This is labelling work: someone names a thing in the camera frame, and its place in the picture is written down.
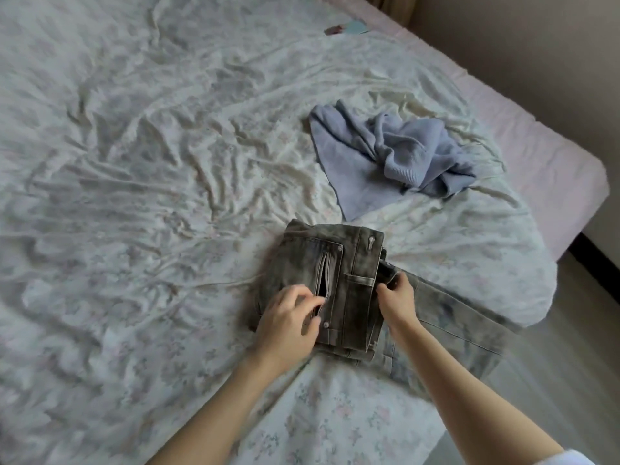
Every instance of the brown curtain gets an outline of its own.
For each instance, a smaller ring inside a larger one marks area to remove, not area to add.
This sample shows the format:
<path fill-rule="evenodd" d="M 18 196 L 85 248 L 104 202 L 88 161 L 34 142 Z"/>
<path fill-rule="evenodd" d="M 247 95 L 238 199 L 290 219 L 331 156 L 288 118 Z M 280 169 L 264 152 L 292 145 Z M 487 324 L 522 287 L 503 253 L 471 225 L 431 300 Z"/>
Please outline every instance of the brown curtain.
<path fill-rule="evenodd" d="M 366 0 L 376 6 L 401 26 L 408 27 L 414 13 L 416 0 Z"/>

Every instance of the wall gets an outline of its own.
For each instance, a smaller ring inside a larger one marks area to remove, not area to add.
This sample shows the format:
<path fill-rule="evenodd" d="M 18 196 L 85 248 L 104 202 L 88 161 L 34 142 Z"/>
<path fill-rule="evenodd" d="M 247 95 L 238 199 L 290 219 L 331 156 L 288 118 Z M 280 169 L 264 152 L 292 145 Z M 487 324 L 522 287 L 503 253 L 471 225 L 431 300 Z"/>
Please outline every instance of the wall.
<path fill-rule="evenodd" d="M 620 267 L 620 0 L 419 0 L 411 29 L 603 161 L 585 234 Z"/>

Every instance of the black baseboard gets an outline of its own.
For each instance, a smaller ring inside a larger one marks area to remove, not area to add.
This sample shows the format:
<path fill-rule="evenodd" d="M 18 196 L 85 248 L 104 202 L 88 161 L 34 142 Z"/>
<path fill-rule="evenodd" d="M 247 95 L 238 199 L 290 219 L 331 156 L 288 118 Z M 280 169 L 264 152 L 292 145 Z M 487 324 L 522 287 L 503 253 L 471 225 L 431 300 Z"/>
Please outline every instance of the black baseboard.
<path fill-rule="evenodd" d="M 620 269 L 583 233 L 569 246 L 571 254 L 620 303 Z"/>

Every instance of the gray denim pants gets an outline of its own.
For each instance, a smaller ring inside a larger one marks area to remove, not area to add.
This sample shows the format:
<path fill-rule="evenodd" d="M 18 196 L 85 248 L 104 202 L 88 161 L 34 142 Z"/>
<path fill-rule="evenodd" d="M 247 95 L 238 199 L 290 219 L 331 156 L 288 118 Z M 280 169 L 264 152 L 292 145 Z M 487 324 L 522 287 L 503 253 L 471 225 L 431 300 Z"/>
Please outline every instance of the gray denim pants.
<path fill-rule="evenodd" d="M 291 284 L 305 284 L 326 301 L 315 315 L 322 324 L 316 347 L 408 384 L 428 398 L 408 359 L 395 346 L 379 310 L 376 284 L 389 283 L 398 268 L 383 261 L 384 234 L 349 225 L 310 226 L 292 220 L 259 281 L 256 328 L 269 300 Z M 407 271 L 418 318 L 477 378 L 500 361 L 518 326 L 508 319 Z"/>

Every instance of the floral pattern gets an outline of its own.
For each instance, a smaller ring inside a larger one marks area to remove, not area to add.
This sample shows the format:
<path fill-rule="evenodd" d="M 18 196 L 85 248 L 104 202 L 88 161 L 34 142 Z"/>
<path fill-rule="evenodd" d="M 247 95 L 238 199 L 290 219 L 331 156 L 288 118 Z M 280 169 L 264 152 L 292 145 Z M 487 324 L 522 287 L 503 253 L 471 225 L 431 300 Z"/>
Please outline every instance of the floral pattern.
<path fill-rule="evenodd" d="M 225 381 L 285 224 L 339 223 L 304 118 L 445 120 L 480 167 L 358 223 L 399 267 L 526 325 L 555 265 L 455 86 L 320 0 L 0 0 L 0 462 L 136 464 Z M 316 355 L 233 463 L 423 463 L 435 409 Z"/>

